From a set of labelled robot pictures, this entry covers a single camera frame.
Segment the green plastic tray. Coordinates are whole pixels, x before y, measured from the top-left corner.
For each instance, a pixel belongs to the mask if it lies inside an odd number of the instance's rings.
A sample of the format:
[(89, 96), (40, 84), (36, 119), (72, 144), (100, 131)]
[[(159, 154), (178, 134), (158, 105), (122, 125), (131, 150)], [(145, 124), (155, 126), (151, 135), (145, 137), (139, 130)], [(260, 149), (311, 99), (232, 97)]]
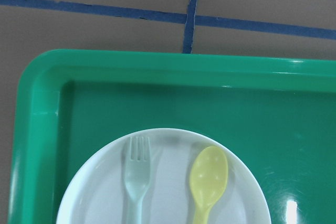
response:
[(55, 223), (67, 185), (98, 149), (173, 127), (232, 150), (273, 223), (335, 223), (335, 62), (52, 50), (18, 85), (9, 223)]

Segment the yellow plastic spoon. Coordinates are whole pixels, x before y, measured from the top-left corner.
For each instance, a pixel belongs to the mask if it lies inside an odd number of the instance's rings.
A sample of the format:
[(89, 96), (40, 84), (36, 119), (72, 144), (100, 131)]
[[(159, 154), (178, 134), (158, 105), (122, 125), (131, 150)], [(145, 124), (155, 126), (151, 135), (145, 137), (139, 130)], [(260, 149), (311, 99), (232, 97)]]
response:
[(189, 187), (194, 200), (193, 223), (208, 223), (209, 214), (224, 194), (228, 182), (228, 161), (217, 146), (203, 149), (195, 159)]

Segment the pale green plastic fork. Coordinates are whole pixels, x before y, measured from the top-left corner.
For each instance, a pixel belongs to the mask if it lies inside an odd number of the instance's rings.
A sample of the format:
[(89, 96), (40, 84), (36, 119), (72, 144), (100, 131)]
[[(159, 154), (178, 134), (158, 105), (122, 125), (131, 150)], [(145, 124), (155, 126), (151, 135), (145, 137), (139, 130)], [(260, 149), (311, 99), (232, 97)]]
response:
[(133, 136), (124, 159), (124, 186), (127, 195), (126, 223), (142, 222), (142, 206), (151, 184), (151, 147), (145, 136)]

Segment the white round plate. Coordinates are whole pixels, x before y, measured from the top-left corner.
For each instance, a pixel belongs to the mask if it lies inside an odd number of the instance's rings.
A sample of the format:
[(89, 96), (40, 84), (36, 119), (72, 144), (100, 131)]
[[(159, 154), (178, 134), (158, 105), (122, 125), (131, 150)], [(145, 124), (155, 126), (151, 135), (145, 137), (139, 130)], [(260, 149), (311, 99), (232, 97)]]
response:
[(151, 147), (151, 184), (143, 200), (141, 223), (193, 223), (189, 187), (192, 165), (209, 146), (228, 161), (227, 187), (208, 223), (270, 223), (264, 194), (247, 166), (230, 150), (206, 136), (181, 129), (148, 129), (123, 136), (93, 154), (77, 171), (62, 198), (57, 223), (126, 223), (124, 159), (133, 136)]

